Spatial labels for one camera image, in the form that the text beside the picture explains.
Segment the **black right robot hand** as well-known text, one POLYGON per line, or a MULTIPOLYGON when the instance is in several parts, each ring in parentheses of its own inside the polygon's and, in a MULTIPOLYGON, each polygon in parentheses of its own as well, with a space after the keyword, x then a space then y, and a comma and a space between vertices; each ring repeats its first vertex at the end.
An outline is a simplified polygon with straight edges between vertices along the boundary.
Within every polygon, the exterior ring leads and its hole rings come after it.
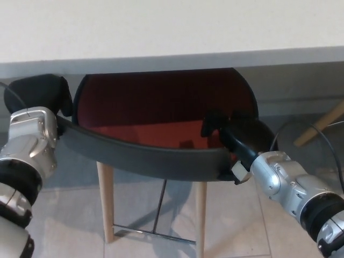
POLYGON ((220 143, 249 172, 253 161, 261 154, 277 151, 278 143, 272 130, 254 117, 227 116, 221 111, 208 112, 202 123, 201 137, 218 131, 220 143))

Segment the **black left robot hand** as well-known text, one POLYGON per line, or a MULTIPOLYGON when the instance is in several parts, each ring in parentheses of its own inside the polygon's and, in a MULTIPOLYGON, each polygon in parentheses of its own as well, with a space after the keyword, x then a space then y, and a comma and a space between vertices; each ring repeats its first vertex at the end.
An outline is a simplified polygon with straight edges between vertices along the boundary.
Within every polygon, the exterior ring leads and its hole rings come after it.
POLYGON ((21 78, 4 91, 4 103, 10 113, 42 106, 65 117, 73 114, 73 101, 67 80, 53 74, 21 78))

